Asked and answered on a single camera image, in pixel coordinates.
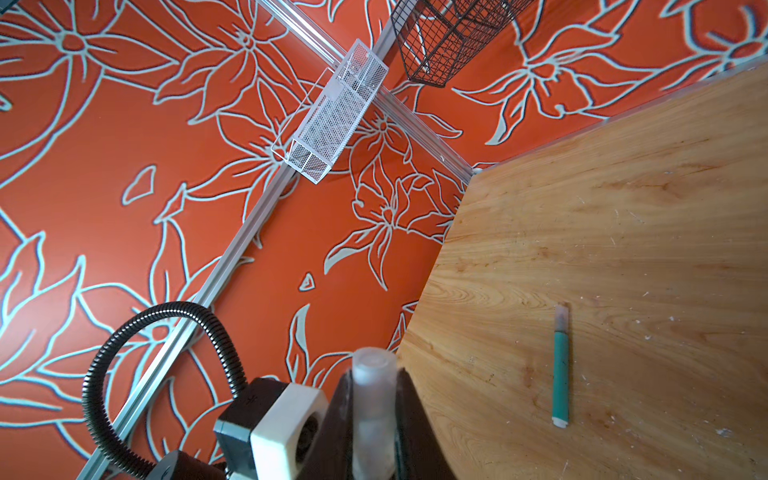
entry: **cable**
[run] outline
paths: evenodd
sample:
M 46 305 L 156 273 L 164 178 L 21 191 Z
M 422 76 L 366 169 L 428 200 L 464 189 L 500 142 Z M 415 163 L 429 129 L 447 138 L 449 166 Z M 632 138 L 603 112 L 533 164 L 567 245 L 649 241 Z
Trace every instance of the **cable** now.
M 120 327 L 101 346 L 83 379 L 83 413 L 88 431 L 104 456 L 119 469 L 136 478 L 146 478 L 155 464 L 131 451 L 120 440 L 109 421 L 104 405 L 104 378 L 109 365 L 125 343 L 144 327 L 166 318 L 183 317 L 194 320 L 208 335 L 216 349 L 232 396 L 237 398 L 248 382 L 232 340 L 218 318 L 204 306 L 192 302 L 169 302 L 152 306 L 137 314 Z

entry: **basket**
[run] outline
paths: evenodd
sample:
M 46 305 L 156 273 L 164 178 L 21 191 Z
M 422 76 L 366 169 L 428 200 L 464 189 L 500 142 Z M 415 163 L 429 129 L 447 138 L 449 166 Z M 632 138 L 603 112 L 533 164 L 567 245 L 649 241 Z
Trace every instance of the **basket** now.
M 286 163 L 317 184 L 355 132 L 389 69 L 360 40 L 320 92 L 291 140 Z
M 533 0 L 399 0 L 391 22 L 411 81 L 445 87 Z

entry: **wooden table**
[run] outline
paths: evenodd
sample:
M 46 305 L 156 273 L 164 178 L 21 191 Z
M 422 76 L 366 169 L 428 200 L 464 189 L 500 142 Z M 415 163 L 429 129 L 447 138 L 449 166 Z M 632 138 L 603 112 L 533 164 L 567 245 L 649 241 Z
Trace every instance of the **wooden table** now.
M 762 66 L 476 176 L 399 356 L 459 478 L 768 478 L 766 313 Z

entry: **marker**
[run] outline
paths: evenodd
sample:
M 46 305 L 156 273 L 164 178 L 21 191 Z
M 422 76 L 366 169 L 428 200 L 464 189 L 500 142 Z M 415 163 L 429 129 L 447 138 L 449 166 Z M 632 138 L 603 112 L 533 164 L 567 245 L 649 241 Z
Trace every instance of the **marker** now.
M 554 308 L 554 384 L 552 388 L 552 423 L 568 426 L 568 308 Z

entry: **floral wallpaper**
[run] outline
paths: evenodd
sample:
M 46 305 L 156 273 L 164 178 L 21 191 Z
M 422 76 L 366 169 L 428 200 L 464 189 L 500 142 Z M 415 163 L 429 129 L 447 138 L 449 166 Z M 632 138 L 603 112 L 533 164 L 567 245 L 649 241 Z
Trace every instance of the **floral wallpaper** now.
M 295 3 L 344 48 L 372 45 L 394 6 Z M 486 167 L 763 55 L 767 35 L 766 0 L 539 0 L 447 88 L 388 84 Z M 9 478 L 79 473 L 94 448 L 79 402 L 95 351 L 134 313 L 200 289 L 325 67 L 254 0 L 21 0 L 0 16 Z M 289 185 L 214 304 L 247 375 L 330 394 L 352 351 L 396 349 L 464 189 L 370 108 L 328 177 Z M 112 415 L 171 327 L 120 352 Z M 155 460 L 183 449 L 216 461 L 229 401 L 202 339 L 130 442 Z
M 375 42 L 395 3 L 296 4 L 346 47 Z M 536 0 L 446 88 L 403 76 L 393 91 L 469 163 L 487 167 L 767 49 L 766 0 Z
M 80 394 L 96 350 L 136 312 L 194 297 L 275 174 L 325 67 L 254 0 L 21 0 L 0 17 L 9 478 L 80 472 L 94 449 Z M 283 192 L 214 304 L 247 375 L 330 395 L 352 351 L 396 349 L 463 191 L 370 109 L 321 184 L 296 176 Z M 112 415 L 172 326 L 154 324 L 121 350 Z M 155 460 L 183 449 L 215 461 L 213 423 L 229 401 L 213 349 L 196 342 L 131 444 Z

